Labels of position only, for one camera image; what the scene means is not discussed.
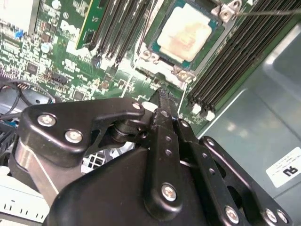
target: black mechanical linkage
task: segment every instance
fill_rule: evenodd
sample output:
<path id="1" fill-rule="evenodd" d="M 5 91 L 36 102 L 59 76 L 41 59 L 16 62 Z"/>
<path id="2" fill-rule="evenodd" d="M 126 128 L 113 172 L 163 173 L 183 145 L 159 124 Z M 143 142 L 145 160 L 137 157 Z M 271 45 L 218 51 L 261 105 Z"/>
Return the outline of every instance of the black mechanical linkage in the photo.
<path id="1" fill-rule="evenodd" d="M 31 106 L 18 135 L 12 175 L 45 197 L 51 208 L 44 225 L 292 225 L 215 140 L 196 139 L 163 89 L 146 103 Z M 86 154 L 127 141 L 133 150 L 81 174 Z"/>

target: white label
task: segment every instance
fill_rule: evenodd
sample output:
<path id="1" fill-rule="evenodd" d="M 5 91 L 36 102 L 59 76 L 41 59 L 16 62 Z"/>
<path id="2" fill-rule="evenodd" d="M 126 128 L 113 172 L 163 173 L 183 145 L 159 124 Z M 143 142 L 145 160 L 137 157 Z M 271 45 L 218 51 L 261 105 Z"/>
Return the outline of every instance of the white label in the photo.
<path id="1" fill-rule="evenodd" d="M 296 147 L 266 170 L 275 187 L 280 187 L 301 173 L 301 148 Z"/>

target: screw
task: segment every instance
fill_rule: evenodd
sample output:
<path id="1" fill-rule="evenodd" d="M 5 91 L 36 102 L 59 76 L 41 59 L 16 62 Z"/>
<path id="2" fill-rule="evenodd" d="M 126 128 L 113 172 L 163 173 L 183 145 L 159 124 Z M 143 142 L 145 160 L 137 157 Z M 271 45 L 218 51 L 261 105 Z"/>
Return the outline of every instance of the screw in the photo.
<path id="1" fill-rule="evenodd" d="M 141 109 L 141 107 L 138 103 L 133 103 L 133 107 L 136 108 L 137 110 Z"/>
<path id="2" fill-rule="evenodd" d="M 272 211 L 270 211 L 269 209 L 266 209 L 266 210 L 265 210 L 265 213 L 268 215 L 268 218 L 269 218 L 272 222 L 277 223 L 277 218 L 276 218 L 275 214 L 274 214 Z"/>
<path id="3" fill-rule="evenodd" d="M 211 145 L 211 146 L 214 146 L 214 142 L 212 139 L 210 138 L 207 138 L 207 142 Z"/>
<path id="4" fill-rule="evenodd" d="M 177 198 L 177 193 L 171 185 L 163 184 L 161 192 L 168 201 L 173 202 Z"/>
<path id="5" fill-rule="evenodd" d="M 51 127 L 56 123 L 56 120 L 49 114 L 43 114 L 38 117 L 38 123 L 42 126 Z"/>
<path id="6" fill-rule="evenodd" d="M 183 125 L 183 126 L 185 126 L 185 127 L 189 127 L 188 123 L 187 123 L 187 122 L 185 122 L 184 120 L 182 120 L 182 121 L 181 121 L 181 123 L 182 123 L 182 125 Z"/>
<path id="7" fill-rule="evenodd" d="M 77 144 L 83 139 L 83 136 L 78 130 L 71 129 L 65 133 L 65 138 L 70 143 Z"/>
<path id="8" fill-rule="evenodd" d="M 238 215 L 237 215 L 237 213 L 235 212 L 235 210 L 232 207 L 226 206 L 225 212 L 227 214 L 227 217 L 229 218 L 229 220 L 232 223 L 234 223 L 234 224 L 238 224 L 239 223 Z"/>
<path id="9" fill-rule="evenodd" d="M 284 213 L 281 212 L 280 210 L 277 210 L 277 214 L 278 216 L 287 224 L 288 223 L 288 220 L 287 218 L 285 217 Z"/>

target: capacitor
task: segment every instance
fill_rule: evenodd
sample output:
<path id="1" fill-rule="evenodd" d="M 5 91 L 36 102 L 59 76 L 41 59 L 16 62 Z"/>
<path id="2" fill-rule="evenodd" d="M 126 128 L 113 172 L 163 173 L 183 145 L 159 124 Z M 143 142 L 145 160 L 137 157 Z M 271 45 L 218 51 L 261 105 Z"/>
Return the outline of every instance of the capacitor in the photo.
<path id="1" fill-rule="evenodd" d="M 52 48 L 53 48 L 53 46 L 50 42 L 45 42 L 45 43 L 41 44 L 41 51 L 43 53 L 46 53 L 46 54 L 50 53 L 52 51 Z"/>
<path id="2" fill-rule="evenodd" d="M 51 6 L 56 10 L 60 10 L 62 7 L 61 2 L 59 0 L 53 0 Z"/>

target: metal bracket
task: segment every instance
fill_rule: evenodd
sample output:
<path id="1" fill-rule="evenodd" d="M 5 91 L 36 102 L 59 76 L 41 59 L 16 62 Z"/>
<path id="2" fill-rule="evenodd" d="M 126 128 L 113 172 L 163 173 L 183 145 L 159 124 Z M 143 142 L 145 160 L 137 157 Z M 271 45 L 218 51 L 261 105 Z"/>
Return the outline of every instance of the metal bracket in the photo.
<path id="1" fill-rule="evenodd" d="M 229 22 L 236 13 L 238 13 L 241 9 L 242 1 L 241 0 L 233 0 L 232 2 L 226 4 L 221 4 L 220 6 L 215 7 L 211 10 L 211 13 L 215 16 L 221 18 L 224 23 Z"/>

